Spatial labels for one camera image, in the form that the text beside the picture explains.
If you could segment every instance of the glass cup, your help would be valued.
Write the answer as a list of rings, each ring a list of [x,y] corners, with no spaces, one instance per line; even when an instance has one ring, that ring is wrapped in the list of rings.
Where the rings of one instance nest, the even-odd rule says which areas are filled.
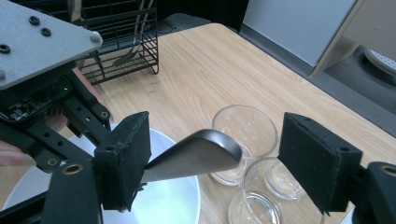
[[[223,185],[238,186],[246,169],[258,158],[268,156],[277,145],[274,123],[260,110],[247,105],[230,105],[213,118],[212,129],[229,135],[242,149],[237,168],[212,173]]]
[[[252,163],[228,208],[231,224],[324,223],[312,200],[275,157]]]

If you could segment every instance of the gray wall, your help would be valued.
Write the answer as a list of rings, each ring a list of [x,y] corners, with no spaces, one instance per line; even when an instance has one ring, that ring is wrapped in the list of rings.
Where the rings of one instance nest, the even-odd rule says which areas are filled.
[[[355,0],[249,0],[244,24],[315,66]]]

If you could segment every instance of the wooden table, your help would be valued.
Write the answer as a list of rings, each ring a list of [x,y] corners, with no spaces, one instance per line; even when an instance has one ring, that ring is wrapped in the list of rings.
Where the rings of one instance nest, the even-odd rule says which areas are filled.
[[[307,116],[364,152],[369,161],[396,162],[396,139],[334,100],[288,67],[219,24],[161,36],[160,73],[149,69],[96,86],[114,122],[149,111],[150,127],[175,141],[204,128],[226,105],[251,105],[282,131],[284,112]],[[0,206],[26,168],[0,168]],[[237,188],[199,176],[200,223],[227,223]],[[332,214],[326,223],[340,223]]]

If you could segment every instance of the human hand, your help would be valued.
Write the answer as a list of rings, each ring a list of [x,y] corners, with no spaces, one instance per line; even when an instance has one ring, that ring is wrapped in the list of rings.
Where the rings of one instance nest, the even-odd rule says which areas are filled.
[[[78,76],[87,89],[96,97],[101,105],[104,101],[99,92],[91,85],[91,83],[77,69],[73,72]],[[54,131],[59,132],[66,126],[67,118],[63,115],[54,115],[47,120],[47,125]],[[9,143],[0,140],[0,166],[34,166],[35,160],[22,152],[20,148],[12,146]]]

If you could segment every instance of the black wire basket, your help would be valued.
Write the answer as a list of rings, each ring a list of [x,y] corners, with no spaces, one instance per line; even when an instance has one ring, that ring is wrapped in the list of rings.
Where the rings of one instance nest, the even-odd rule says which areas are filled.
[[[62,21],[98,32],[99,50],[77,64],[92,85],[135,71],[159,71],[155,0],[13,0]],[[71,7],[79,4],[80,8]]]

